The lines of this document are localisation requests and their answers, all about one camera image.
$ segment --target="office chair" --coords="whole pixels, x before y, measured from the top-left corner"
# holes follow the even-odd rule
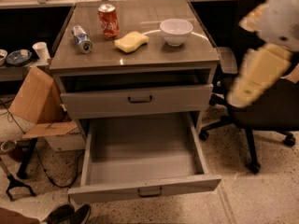
[[[234,124],[244,129],[251,156],[251,162],[247,166],[255,174],[259,173],[261,164],[257,159],[253,130],[282,133],[286,135],[284,144],[290,147],[295,145],[295,138],[290,131],[299,130],[299,86],[287,79],[278,80],[248,107],[236,108],[226,103],[226,95],[237,76],[238,66],[242,63],[244,54],[249,48],[257,49],[264,43],[256,34],[239,27],[238,23],[241,18],[264,1],[239,0],[238,2],[230,48],[219,48],[221,65],[213,80],[214,89],[210,99],[211,105],[225,105],[228,116],[222,116],[220,121],[203,127],[199,134],[201,140],[207,140],[209,130],[224,125]],[[298,64],[298,58],[298,54],[293,55],[292,67],[287,73],[290,73]]]

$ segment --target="drawer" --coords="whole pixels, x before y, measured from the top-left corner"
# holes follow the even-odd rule
[[[76,203],[212,191],[189,113],[91,119]]]
[[[206,110],[212,86],[190,85],[61,95],[72,119]]]

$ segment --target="sponge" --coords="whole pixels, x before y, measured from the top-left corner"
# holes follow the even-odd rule
[[[139,32],[131,32],[121,39],[114,40],[114,45],[125,53],[130,53],[148,42],[149,38],[146,35],[142,35]]]

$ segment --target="cabinet top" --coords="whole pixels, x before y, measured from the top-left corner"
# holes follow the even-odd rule
[[[215,63],[219,60],[200,22],[186,0],[126,0],[109,1],[115,6],[122,38],[132,31],[149,37],[149,43],[132,53],[124,53],[114,46],[113,39],[103,36],[98,8],[104,2],[78,3],[64,36],[50,65],[52,73],[66,71],[122,69],[123,67],[165,67]],[[161,21],[184,19],[193,25],[191,36],[179,47],[166,44],[161,36]],[[93,51],[80,53],[71,33],[80,25],[93,42]]]

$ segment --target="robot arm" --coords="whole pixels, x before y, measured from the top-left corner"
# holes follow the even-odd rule
[[[299,51],[299,0],[266,0],[252,10],[239,25],[257,32],[266,43],[250,49],[241,64],[239,77],[227,96],[227,102],[245,107],[258,99],[291,66],[293,52]],[[294,69],[289,80],[299,77]]]

